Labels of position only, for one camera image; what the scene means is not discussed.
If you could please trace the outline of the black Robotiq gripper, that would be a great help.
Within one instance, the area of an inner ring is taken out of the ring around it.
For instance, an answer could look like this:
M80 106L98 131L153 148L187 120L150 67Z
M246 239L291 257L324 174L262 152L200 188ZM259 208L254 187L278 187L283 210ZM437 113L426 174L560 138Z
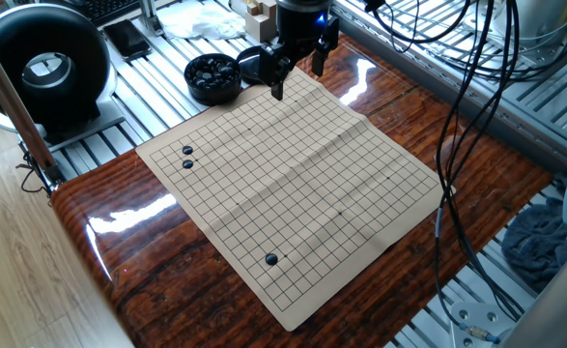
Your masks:
M281 101L294 68L288 56L306 56L314 49L312 72L322 76L329 53L338 46L339 19L328 19L329 0L277 0L276 5L279 43L260 47L258 78Z

